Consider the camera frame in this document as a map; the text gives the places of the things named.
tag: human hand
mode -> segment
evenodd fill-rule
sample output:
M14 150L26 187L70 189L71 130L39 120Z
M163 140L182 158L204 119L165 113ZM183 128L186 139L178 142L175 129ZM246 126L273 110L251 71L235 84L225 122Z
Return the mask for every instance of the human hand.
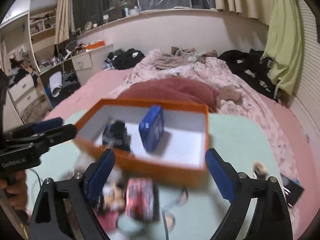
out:
M0 189L6 189L12 196L9 203L15 210L25 210L28 202L26 172L18 171L15 175L17 182L14 185L7 185L7 181L0 179Z

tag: blue box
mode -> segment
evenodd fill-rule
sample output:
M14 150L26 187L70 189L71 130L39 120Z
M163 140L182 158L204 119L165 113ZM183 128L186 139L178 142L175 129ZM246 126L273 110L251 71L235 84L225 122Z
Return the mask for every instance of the blue box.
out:
M139 123L139 132L145 150L153 152L164 132L163 109L161 106L152 106L149 109Z

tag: orange box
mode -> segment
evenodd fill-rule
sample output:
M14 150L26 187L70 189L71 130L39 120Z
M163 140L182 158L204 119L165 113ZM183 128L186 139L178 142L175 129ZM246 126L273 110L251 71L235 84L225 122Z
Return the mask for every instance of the orange box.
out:
M164 110L166 135L162 136L155 153L146 153L139 138L138 125L153 105L160 105ZM78 135L74 143L98 159L105 150L99 142L108 120L122 120L132 137L130 147L133 154L113 148L118 167L166 184L197 187L206 173L204 155L209 148L208 114L206 105L196 103L102 99L76 123Z
M87 45L85 46L86 49L96 49L96 48L99 48L99 47L102 47L105 45L105 42L104 41L99 41L95 44L91 44L91 45Z

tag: table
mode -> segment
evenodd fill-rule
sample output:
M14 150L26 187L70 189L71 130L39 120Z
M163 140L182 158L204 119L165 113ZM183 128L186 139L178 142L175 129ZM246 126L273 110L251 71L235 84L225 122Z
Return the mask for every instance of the table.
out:
M72 115L66 123L76 122L85 111ZM230 162L236 171L243 171L252 177L254 162L262 162L270 176L276 177L282 186L276 160L263 130L253 121L241 116L209 115L210 147L214 147L226 162ZM52 147L41 157L43 163L36 167L42 179L51 177L59 180L68 170L72 170L80 151L72 142ZM28 172L28 208L32 209L35 195L39 191L36 176ZM159 186L160 208L171 203L181 192L181 188ZM188 190L189 200L185 205L173 207L170 213L175 217L176 225L170 232L170 240L210 239L225 216L230 203L223 199L215 182L208 174L207 184L197 190ZM244 224L238 235L243 239L249 228L255 204L251 201ZM126 228L129 222L119 219L119 225ZM162 219L145 228L147 235L134 239L164 240L165 231Z

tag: silver bolt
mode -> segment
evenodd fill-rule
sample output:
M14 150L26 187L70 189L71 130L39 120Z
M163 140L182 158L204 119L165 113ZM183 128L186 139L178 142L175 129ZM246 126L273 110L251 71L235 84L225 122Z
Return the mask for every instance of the silver bolt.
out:
M44 183L45 184L49 184L49 183L51 183L52 182L52 179L51 178L46 178L45 180L44 180Z
M273 183L276 183L278 181L276 177L270 177L269 179Z
M83 174L82 174L81 172L78 172L78 173L75 174L73 177L74 177L75 179L81 179L82 176L83 176Z
M244 172L239 172L239 173L238 173L238 176L239 176L239 178L241 178L241 179L247 178L247 174L245 174Z

